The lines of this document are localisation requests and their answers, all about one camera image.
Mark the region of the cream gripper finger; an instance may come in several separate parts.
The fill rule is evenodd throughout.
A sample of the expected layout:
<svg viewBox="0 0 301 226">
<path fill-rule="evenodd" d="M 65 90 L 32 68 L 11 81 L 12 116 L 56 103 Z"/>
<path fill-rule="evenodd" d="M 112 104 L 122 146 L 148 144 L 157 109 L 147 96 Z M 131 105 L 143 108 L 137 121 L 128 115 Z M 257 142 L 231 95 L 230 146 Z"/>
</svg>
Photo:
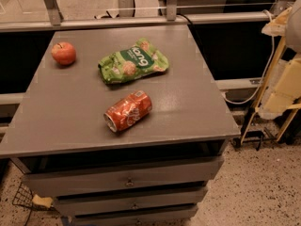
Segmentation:
<svg viewBox="0 0 301 226">
<path fill-rule="evenodd" d="M 301 97 L 301 59 L 280 64 L 271 93 L 262 102 L 264 113 L 282 114 L 289 105 Z"/>
</svg>

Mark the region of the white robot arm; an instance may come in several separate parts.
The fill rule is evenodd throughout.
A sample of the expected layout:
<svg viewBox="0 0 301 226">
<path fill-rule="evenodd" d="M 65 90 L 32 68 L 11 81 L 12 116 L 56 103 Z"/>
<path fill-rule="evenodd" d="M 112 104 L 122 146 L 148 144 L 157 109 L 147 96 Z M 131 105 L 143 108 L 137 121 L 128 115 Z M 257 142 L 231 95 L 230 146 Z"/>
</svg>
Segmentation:
<svg viewBox="0 0 301 226">
<path fill-rule="evenodd" d="M 269 36 L 282 36 L 285 45 L 297 54 L 301 53 L 301 0 L 281 12 L 276 19 L 266 24 L 261 32 Z M 301 97 L 301 59 L 279 62 L 273 71 L 268 90 L 261 101 L 261 113 L 272 118 L 281 115 Z"/>
</svg>

